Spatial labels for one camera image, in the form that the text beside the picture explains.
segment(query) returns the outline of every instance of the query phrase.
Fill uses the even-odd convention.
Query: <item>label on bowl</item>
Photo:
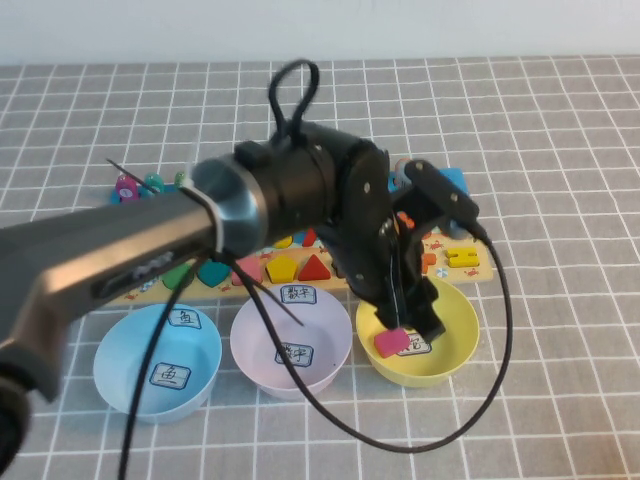
[[[174,327],[202,328],[198,312],[188,308],[171,310],[171,313],[169,314],[169,324]]]
[[[289,360],[291,360],[294,367],[308,367],[311,365],[311,362],[313,361],[312,346],[287,342],[282,342],[282,346],[284,347],[285,352],[287,352],[287,357],[289,357]],[[284,365],[282,357],[278,352],[276,352],[276,358],[274,360],[276,363]]]
[[[149,383],[158,387],[182,390],[187,386],[190,376],[191,369],[187,367],[161,362],[153,369]]]
[[[286,285],[280,289],[282,303],[308,303],[315,305],[316,289],[309,285]]]
[[[409,334],[409,346],[404,350],[396,353],[399,357],[407,357],[409,355],[420,355],[422,353],[429,353],[431,351],[431,344],[424,341],[424,339],[417,333]]]

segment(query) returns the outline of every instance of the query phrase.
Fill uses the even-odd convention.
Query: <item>blue bowl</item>
[[[127,315],[109,330],[93,363],[96,387],[113,408],[127,413],[142,357],[164,305]],[[180,420],[211,394],[222,357],[213,321],[201,311],[176,305],[151,359],[138,419],[152,423]]]

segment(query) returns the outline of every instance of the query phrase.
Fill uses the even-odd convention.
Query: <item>green block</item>
[[[176,186],[176,188],[180,188],[184,183],[184,179],[185,179],[184,172],[178,172],[176,173],[175,179],[173,180],[173,184]]]
[[[167,287],[169,290],[175,290],[175,288],[178,286],[178,283],[180,283],[180,280],[182,279],[182,277],[184,277],[187,274],[190,268],[191,268],[191,265],[189,265],[188,263],[183,263],[182,265],[178,265],[173,270],[169,270],[167,273],[162,275],[162,283],[164,283],[164,286]],[[193,281],[193,275],[189,279],[189,283],[187,285],[189,285],[192,281]]]

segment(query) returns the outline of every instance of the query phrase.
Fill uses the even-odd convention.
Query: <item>black cable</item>
[[[282,113],[282,109],[280,108],[280,103],[277,98],[277,90],[280,86],[280,82],[289,75],[292,71],[294,71],[298,67],[308,66],[309,71],[311,72],[311,77],[309,79],[309,85],[307,85],[307,90],[304,92],[300,103],[296,107],[291,117],[289,124],[284,118],[284,114]],[[318,65],[306,59],[294,60],[293,62],[285,65],[282,69],[276,73],[271,79],[271,83],[269,84],[269,105],[271,105],[271,111],[273,112],[273,116],[276,121],[276,133],[271,138],[272,143],[277,143],[282,140],[287,135],[291,135],[291,139],[295,142],[299,140],[300,137],[300,125],[302,123],[302,115],[307,110],[313,97],[318,91],[318,86],[320,85],[320,69]]]
[[[489,406],[493,402],[493,400],[496,397],[498,391],[500,390],[500,386],[502,385],[504,377],[505,377],[505,375],[507,373],[507,369],[509,367],[509,361],[511,359],[511,349],[513,347],[513,312],[511,310],[511,295],[509,293],[509,286],[507,284],[507,277],[506,277],[506,274],[505,274],[505,271],[504,271],[504,266],[502,265],[502,262],[500,261],[500,257],[498,255],[498,252],[496,251],[496,249],[493,246],[493,244],[491,243],[491,241],[486,237],[480,238],[479,240],[487,247],[487,249],[489,250],[489,253],[493,257],[493,260],[494,260],[494,262],[496,264],[496,269],[498,270],[498,276],[500,277],[500,284],[502,286],[502,292],[504,294],[504,303],[505,303],[505,312],[506,312],[507,339],[506,339],[506,342],[505,342],[504,356],[503,356],[503,359],[502,359],[502,365],[500,365],[500,370],[498,371],[498,375],[496,377],[496,380],[495,380],[493,386],[491,387],[491,389],[489,390],[489,393],[487,394],[486,399],[484,400],[484,402],[482,402],[482,405],[480,405],[478,410],[471,416],[471,418],[469,418],[469,420],[467,420],[467,422],[464,425],[462,425],[459,429],[457,429],[451,435],[448,435],[448,436],[442,438],[441,440],[438,440],[438,441],[435,441],[435,442],[432,442],[432,443],[428,443],[428,444],[425,444],[425,445],[418,445],[418,446],[415,446],[415,447],[403,447],[403,446],[399,446],[399,445],[391,445],[391,444],[388,444],[388,443],[384,443],[384,442],[380,442],[378,440],[375,440],[375,439],[373,439],[371,437],[368,437],[368,436],[358,432],[357,430],[351,428],[349,425],[345,424],[339,418],[337,418],[335,415],[333,415],[330,411],[328,411],[316,399],[316,397],[309,391],[307,386],[304,384],[304,382],[302,381],[302,379],[300,378],[300,376],[296,372],[295,367],[291,363],[291,360],[287,356],[286,351],[285,351],[284,347],[282,346],[282,342],[280,341],[280,338],[278,337],[278,333],[276,332],[276,329],[273,326],[273,322],[271,321],[271,318],[269,317],[269,314],[268,314],[268,312],[267,312],[267,310],[266,310],[266,308],[264,306],[264,303],[262,303],[262,299],[260,298],[260,295],[258,295],[257,290],[255,289],[253,283],[251,282],[252,278],[248,274],[246,274],[238,266],[238,264],[235,261],[230,262],[229,266],[231,267],[231,269],[234,272],[236,272],[238,277],[240,277],[242,283],[244,284],[244,286],[246,287],[247,291],[249,292],[249,295],[251,296],[252,300],[256,304],[256,308],[258,309],[258,311],[260,312],[260,315],[262,316],[262,319],[264,321],[265,327],[267,328],[267,331],[269,332],[269,336],[271,337],[271,340],[273,341],[273,344],[276,347],[276,351],[280,355],[280,358],[282,358],[282,361],[284,362],[284,365],[285,365],[287,371],[289,372],[289,375],[291,375],[291,378],[293,379],[294,383],[300,389],[300,391],[305,396],[305,398],[309,401],[309,403],[311,403],[311,405],[313,405],[314,408],[323,417],[325,417],[327,420],[329,420],[329,422],[331,422],[333,425],[335,425],[336,427],[341,429],[343,432],[351,435],[354,438],[357,438],[358,440],[360,440],[360,441],[362,441],[362,442],[364,442],[364,443],[366,443],[368,445],[371,445],[372,447],[376,447],[376,448],[379,448],[381,450],[386,450],[388,452],[414,454],[414,453],[430,452],[430,451],[435,450],[437,448],[444,447],[445,445],[448,445],[449,443],[455,441],[456,439],[458,439],[459,437],[464,435],[467,431],[469,431],[469,429],[471,427],[473,427],[478,422],[478,420],[480,420],[482,415],[487,411],[487,409],[489,408]]]
[[[151,339],[149,340],[149,344],[147,345],[147,350],[144,352],[144,357],[142,359],[142,364],[140,365],[140,370],[138,370],[138,379],[136,380],[136,385],[133,390],[133,397],[131,398],[131,407],[129,407],[129,413],[127,415],[127,425],[124,431],[124,438],[122,440],[122,451],[120,453],[120,466],[118,467],[118,480],[125,480],[127,475],[127,464],[129,463],[129,450],[131,449],[131,441],[133,439],[133,429],[136,423],[136,416],[138,415],[138,407],[140,406],[140,398],[142,397],[142,389],[144,388],[145,380],[147,378],[147,370],[149,370],[149,364],[151,363],[151,357],[153,357],[153,352],[158,345],[158,340],[160,340],[160,334],[162,333],[162,329],[164,328],[165,323],[167,323],[167,319],[169,318],[169,314],[176,303],[178,303],[178,298],[182,295],[182,292],[189,286],[189,283],[198,271],[198,269],[202,266],[202,264],[206,261],[206,257],[202,257],[197,259],[189,271],[185,273],[175,290],[171,293],[167,304],[158,319],[158,323],[156,324],[155,329],[153,330],[153,334],[151,335]]]

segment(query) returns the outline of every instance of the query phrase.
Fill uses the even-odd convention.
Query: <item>blue block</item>
[[[215,287],[229,276],[231,268],[224,263],[207,260],[200,270],[198,270],[198,279],[208,287]]]
[[[293,234],[293,243],[297,243],[298,245],[302,245],[304,242],[304,237],[307,236],[307,231],[298,232]]]
[[[464,180],[464,174],[459,168],[441,168],[440,173],[453,182],[453,184],[469,195],[469,187]]]
[[[447,177],[449,180],[453,182],[453,184],[462,190],[464,193],[469,195],[469,187],[467,187],[467,182],[464,180],[464,174],[462,170],[459,168],[441,168],[440,173]],[[389,191],[395,192],[398,190],[398,186],[395,185],[394,180],[396,178],[395,172],[389,173]]]

